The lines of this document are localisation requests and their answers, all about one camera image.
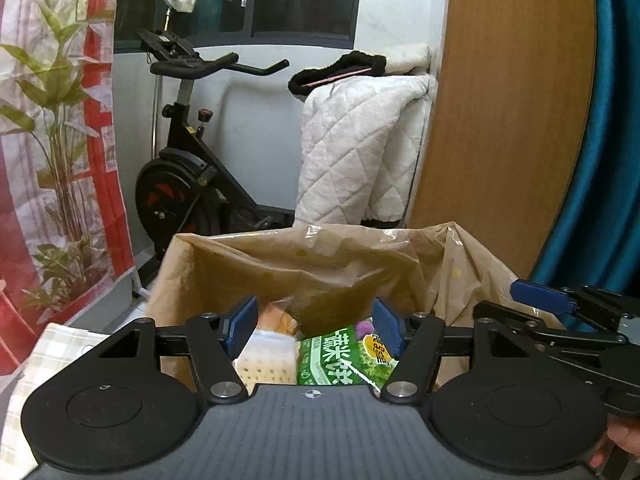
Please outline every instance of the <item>silver bolt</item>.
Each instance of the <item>silver bolt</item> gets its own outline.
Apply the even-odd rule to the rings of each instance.
[[[242,392],[242,386],[238,383],[233,383],[232,381],[221,381],[214,384],[209,391],[216,397],[229,399],[230,397],[235,397]]]
[[[418,386],[408,381],[396,381],[387,386],[386,390],[394,397],[411,397],[418,392]]]

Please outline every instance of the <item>exercise bike flywheel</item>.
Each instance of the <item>exercise bike flywheel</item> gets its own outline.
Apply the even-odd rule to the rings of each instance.
[[[166,248],[178,230],[203,236],[220,234],[220,199],[214,189],[198,196],[196,179],[187,167],[161,158],[148,162],[140,171],[136,209],[156,247]]]

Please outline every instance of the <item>adjustment knob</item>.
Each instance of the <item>adjustment knob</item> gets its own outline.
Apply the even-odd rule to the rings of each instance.
[[[198,120],[201,123],[208,123],[213,117],[213,112],[211,110],[207,110],[206,108],[201,108],[198,110]]]
[[[173,113],[174,113],[173,105],[164,105],[164,107],[162,108],[162,117],[171,119],[171,116],[173,115]]]

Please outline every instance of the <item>yellow label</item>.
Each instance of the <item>yellow label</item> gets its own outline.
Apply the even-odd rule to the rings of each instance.
[[[375,334],[367,334],[362,340],[365,352],[369,357],[375,359],[378,364],[386,364],[391,362],[391,356],[386,351],[382,340]]]

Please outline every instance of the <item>wooden panel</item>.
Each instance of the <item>wooden panel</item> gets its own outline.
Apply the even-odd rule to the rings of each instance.
[[[594,0],[449,0],[408,226],[454,220],[528,276],[580,149],[594,46]]]

